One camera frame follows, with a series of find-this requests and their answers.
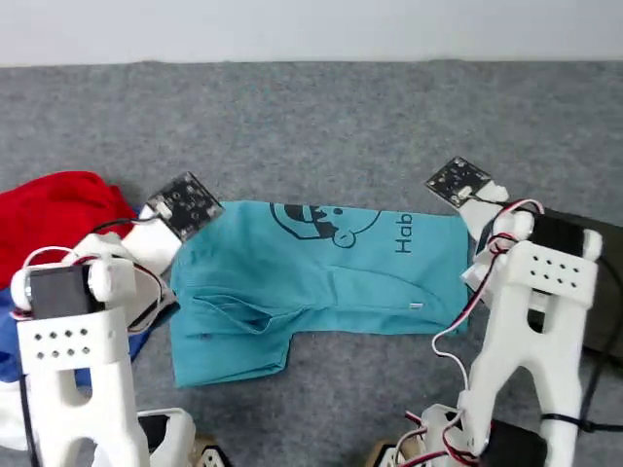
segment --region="printed logo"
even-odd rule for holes
[[[300,240],[331,238],[340,248],[352,248],[357,235],[370,229],[381,211],[335,206],[271,203],[277,223]]]

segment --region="black wire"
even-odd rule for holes
[[[114,221],[104,222],[103,224],[99,224],[91,229],[89,234],[97,234],[99,231],[103,231],[104,229],[108,229],[110,227],[121,226],[123,224],[145,224],[151,222],[155,219],[158,219],[160,216],[158,214],[147,217],[145,219],[130,219],[130,217],[123,217],[121,219],[115,219]]]
[[[593,372],[591,373],[588,385],[586,386],[584,397],[582,398],[580,417],[573,418],[572,416],[562,415],[559,413],[546,413],[541,417],[541,419],[565,421],[567,423],[577,425],[581,431],[584,431],[586,433],[595,433],[597,431],[623,433],[623,425],[610,423],[595,423],[594,421],[588,419],[588,413],[591,409],[591,404],[593,402],[593,398],[595,397],[595,392],[597,391],[597,386],[600,382],[600,378],[602,377],[602,373],[604,372],[605,364],[609,360],[610,352],[612,351],[619,338],[621,337],[621,334],[623,333],[623,279],[621,279],[621,276],[616,268],[606,258],[601,257],[600,262],[606,268],[608,273],[612,276],[612,279],[614,279],[614,282],[616,282],[616,285],[619,288],[619,303],[621,310],[616,320],[616,324],[612,328],[612,332],[608,336],[604,348],[600,352],[599,359],[593,367]]]
[[[26,375],[24,373],[21,373],[19,377],[19,397],[21,398],[21,413],[23,414],[23,426],[26,432],[26,444],[28,446],[28,455],[30,456],[30,465],[32,467],[41,467],[39,454],[37,453],[37,445],[32,431],[32,419],[30,418],[30,408],[28,406],[28,389],[26,386]]]
[[[588,412],[591,409],[591,404],[593,402],[593,398],[595,396],[595,392],[597,391],[597,385],[599,384],[600,378],[602,377],[602,372],[604,371],[605,364],[607,363],[608,357],[616,345],[617,341],[621,337],[621,333],[623,332],[623,280],[619,275],[616,268],[605,258],[600,258],[600,262],[608,271],[608,273],[616,282],[616,286],[619,288],[619,296],[620,296],[620,307],[621,311],[619,312],[618,318],[616,320],[616,324],[612,328],[612,332],[605,342],[604,348],[600,354],[600,357],[597,361],[595,367],[593,367],[593,372],[589,378],[588,385],[586,386],[586,392],[584,393],[584,398],[582,399],[582,406],[580,408],[580,420],[586,420],[588,417]]]

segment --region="blue cloth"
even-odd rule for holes
[[[0,380],[13,382],[19,379],[19,343],[16,321],[9,314],[15,304],[11,298],[11,290],[0,290]],[[132,358],[138,354],[143,344],[149,338],[150,330],[143,334],[129,337],[129,354]],[[79,386],[91,385],[91,374],[88,370],[76,371],[76,384]]]
[[[173,265],[176,382],[262,377],[304,331],[431,334],[467,300],[458,217],[238,201]]]

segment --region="cable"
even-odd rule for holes
[[[41,253],[45,253],[46,251],[64,251],[65,253],[70,253],[74,255],[76,258],[80,258],[78,253],[76,253],[71,248],[67,248],[66,246],[44,246],[43,248],[37,248],[36,250],[32,251],[28,256],[26,256],[26,259],[23,260],[23,265],[21,265],[21,268],[27,268],[36,256],[40,255]]]
[[[415,415],[411,411],[405,411],[405,418],[407,418],[408,420],[411,420],[411,421],[417,423],[418,425],[421,425],[421,418],[418,417],[417,415]]]
[[[605,342],[604,348],[600,353],[600,357],[595,366],[593,367],[593,372],[591,373],[588,385],[586,386],[586,392],[584,393],[584,397],[582,399],[582,406],[580,408],[580,420],[586,420],[588,417],[588,412],[591,409],[593,397],[595,396],[595,392],[597,391],[597,385],[599,384],[600,378],[602,377],[602,372],[604,371],[605,364],[607,363],[608,355],[621,337],[621,333],[623,333],[623,280],[621,279],[621,276],[619,275],[616,268],[610,263],[610,261],[608,261],[604,257],[601,257],[600,262],[608,271],[614,282],[616,282],[616,286],[619,288],[621,311],[619,312],[616,324],[612,328],[612,332],[610,333],[607,341]]]
[[[21,398],[21,413],[23,414],[23,426],[26,432],[26,444],[28,446],[28,455],[30,456],[31,467],[41,467],[39,462],[39,454],[37,453],[37,445],[35,443],[35,437],[32,430],[32,419],[30,418],[30,407],[28,405],[28,388],[26,386],[26,375],[21,369],[21,362],[19,364],[19,397]]]
[[[405,443],[405,441],[415,436],[423,435],[424,433],[426,433],[426,431],[427,431],[427,428],[421,427],[421,428],[418,428],[417,430],[408,431],[407,433],[405,433],[404,435],[400,437],[400,439],[398,440],[398,443],[396,443],[396,448],[394,449],[393,456],[391,457],[394,467],[404,466],[404,463],[398,464],[398,454],[400,454],[400,449],[402,448],[402,445]]]
[[[154,321],[158,317],[158,313],[160,312],[158,308],[160,306],[163,293],[165,291],[163,288],[162,282],[150,270],[140,266],[138,263],[134,263],[134,268],[140,271],[141,273],[147,275],[148,277],[151,277],[158,285],[159,292],[158,292],[158,297],[156,298],[155,304],[152,306],[149,306],[143,313],[141,313],[128,326],[128,334],[130,334],[131,336],[136,335],[136,334],[142,334],[147,329],[149,329],[149,327],[154,323]],[[142,326],[139,329],[136,329],[136,326],[138,325],[142,325]]]
[[[438,457],[443,457],[444,455],[448,455],[444,450],[440,450],[437,452],[431,452],[430,454],[421,455],[419,457],[414,457],[406,462],[403,462],[399,465],[399,467],[416,467],[417,465],[422,465],[430,460],[436,459]]]
[[[469,378],[467,376],[467,370],[465,369],[465,366],[463,365],[463,363],[460,361],[460,359],[455,354],[450,353],[450,352],[441,352],[441,351],[439,351],[437,349],[437,341],[441,337],[443,337],[443,336],[445,336],[447,334],[450,334],[458,326],[460,326],[469,317],[469,315],[474,310],[476,305],[478,305],[478,302],[480,302],[480,299],[482,298],[483,294],[485,293],[485,289],[487,288],[487,283],[489,282],[491,274],[494,271],[495,261],[497,260],[497,258],[499,258],[500,254],[501,253],[494,255],[494,257],[493,257],[493,259],[491,261],[491,265],[489,266],[489,270],[485,274],[485,277],[480,282],[480,285],[478,286],[478,288],[474,292],[474,295],[472,295],[472,297],[469,299],[469,301],[467,302],[467,305],[462,310],[462,312],[457,316],[455,321],[450,325],[449,328],[447,328],[444,331],[438,333],[437,335],[435,335],[434,338],[432,338],[432,342],[431,342],[432,351],[435,352],[435,354],[438,357],[450,358],[460,368],[460,373],[461,373],[461,375],[463,377],[463,384],[464,384],[465,390],[469,389]]]
[[[146,217],[144,219],[130,219],[129,217],[115,219],[114,221],[104,222],[103,224],[99,224],[98,226],[93,227],[89,234],[97,234],[99,231],[103,231],[104,229],[115,226],[122,226],[123,224],[147,224],[159,218],[160,216],[158,214],[155,214],[152,217]]]
[[[471,452],[467,452],[466,450],[459,450],[459,449],[454,448],[448,441],[448,438],[446,437],[448,431],[450,431],[452,428],[454,428],[457,425],[462,414],[463,414],[463,411],[457,412],[455,417],[448,422],[448,424],[444,427],[444,429],[441,432],[441,440],[444,444],[446,453],[456,462],[458,462],[461,465],[468,465],[468,466],[478,465],[478,459],[474,457],[474,455]]]
[[[621,334],[623,333],[623,279],[621,279],[621,276],[616,268],[606,258],[601,257],[600,262],[607,269],[608,273],[612,276],[614,282],[616,282],[616,285],[619,289],[621,311],[619,312],[615,325],[612,327],[612,332],[610,333],[607,341],[605,342],[604,348],[600,352],[599,359],[593,367],[593,372],[591,373],[588,385],[586,386],[586,391],[584,392],[584,397],[582,398],[579,418],[574,418],[572,416],[563,415],[560,413],[546,413],[541,417],[541,419],[571,423],[573,425],[576,425],[579,430],[585,433],[595,433],[599,431],[610,433],[623,433],[623,425],[621,424],[596,423],[588,419],[591,404],[593,402],[593,398],[595,397],[597,386],[599,384],[600,378],[602,377],[602,372],[604,371],[608,356],[616,345],[619,338],[621,337]]]

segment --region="gray carpet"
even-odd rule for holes
[[[0,70],[0,190],[89,169],[140,203],[192,170],[223,199],[449,210],[422,182],[464,156],[511,194],[623,225],[623,64],[212,64]],[[476,355],[486,311],[445,344]],[[586,359],[586,378],[591,361]],[[277,376],[175,389],[168,335],[134,365],[140,409],[180,406],[237,466],[361,466],[459,374],[429,338],[303,334]],[[593,417],[623,422],[611,369]],[[526,372],[496,415],[535,428]],[[583,436],[576,465],[619,465],[620,435]],[[0,465],[25,455],[0,450]]]

